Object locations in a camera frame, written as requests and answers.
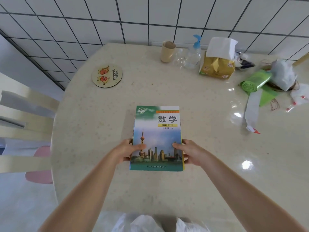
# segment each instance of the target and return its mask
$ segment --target cup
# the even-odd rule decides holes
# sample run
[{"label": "cup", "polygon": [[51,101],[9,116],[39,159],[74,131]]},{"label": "cup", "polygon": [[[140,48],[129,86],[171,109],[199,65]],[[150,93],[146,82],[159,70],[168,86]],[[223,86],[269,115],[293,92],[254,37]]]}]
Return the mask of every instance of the cup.
[{"label": "cup", "polygon": [[175,51],[176,45],[171,41],[164,41],[161,49],[161,61],[164,63],[169,63],[172,59],[172,55]]}]

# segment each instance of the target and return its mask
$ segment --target person's right arm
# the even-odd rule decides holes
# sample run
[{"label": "person's right arm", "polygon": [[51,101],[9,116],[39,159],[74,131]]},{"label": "person's right arm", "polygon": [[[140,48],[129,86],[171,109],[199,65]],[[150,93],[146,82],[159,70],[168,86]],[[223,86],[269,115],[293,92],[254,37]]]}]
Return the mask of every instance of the person's right arm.
[{"label": "person's right arm", "polygon": [[183,139],[183,143],[184,145],[174,143],[173,147],[188,155],[187,163],[203,168],[245,230],[307,231],[288,212],[231,170],[216,156],[191,140]]}]

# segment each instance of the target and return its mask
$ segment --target clear plastic bottle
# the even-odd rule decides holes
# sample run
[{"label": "clear plastic bottle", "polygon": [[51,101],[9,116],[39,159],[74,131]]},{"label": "clear plastic bottle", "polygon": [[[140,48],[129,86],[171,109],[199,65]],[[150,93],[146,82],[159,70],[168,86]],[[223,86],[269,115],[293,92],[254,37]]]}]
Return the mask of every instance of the clear plastic bottle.
[{"label": "clear plastic bottle", "polygon": [[197,38],[197,42],[193,46],[190,46],[187,50],[187,54],[184,57],[183,65],[188,69],[194,69],[201,60],[201,36],[193,35]]}]

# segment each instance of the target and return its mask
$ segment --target beige speckled table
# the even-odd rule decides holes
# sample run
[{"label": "beige speckled table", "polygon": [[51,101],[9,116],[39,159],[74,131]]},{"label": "beige speckled table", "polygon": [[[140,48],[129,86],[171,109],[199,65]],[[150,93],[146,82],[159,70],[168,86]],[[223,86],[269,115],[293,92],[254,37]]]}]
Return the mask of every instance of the beige speckled table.
[{"label": "beige speckled table", "polygon": [[[257,129],[261,134],[249,133],[243,125],[248,96],[238,84],[257,68],[220,80],[164,64],[159,55],[160,47],[107,44],[75,74],[60,103],[52,134],[52,175],[58,201],[106,152],[132,137],[136,105],[179,105],[184,138],[214,153],[309,226],[309,106],[287,113],[290,100],[281,94],[277,99],[280,109],[260,108]],[[259,63],[274,57],[252,55],[252,59]],[[93,84],[91,72],[102,63],[122,68],[118,85],[99,88]],[[216,231],[241,230],[206,174],[193,165],[173,173],[129,171],[129,163],[122,163],[102,210],[188,217]]]}]

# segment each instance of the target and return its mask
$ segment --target person's left hand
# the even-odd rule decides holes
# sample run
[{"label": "person's left hand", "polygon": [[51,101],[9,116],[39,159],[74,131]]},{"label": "person's left hand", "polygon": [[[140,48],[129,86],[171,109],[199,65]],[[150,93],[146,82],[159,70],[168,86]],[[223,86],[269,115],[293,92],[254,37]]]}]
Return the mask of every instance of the person's left hand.
[{"label": "person's left hand", "polygon": [[117,146],[115,146],[110,153],[112,155],[116,155],[119,158],[119,163],[122,163],[123,161],[130,161],[130,155],[132,152],[145,149],[145,144],[138,144],[133,146],[132,145],[132,138],[124,139],[119,143]]}]

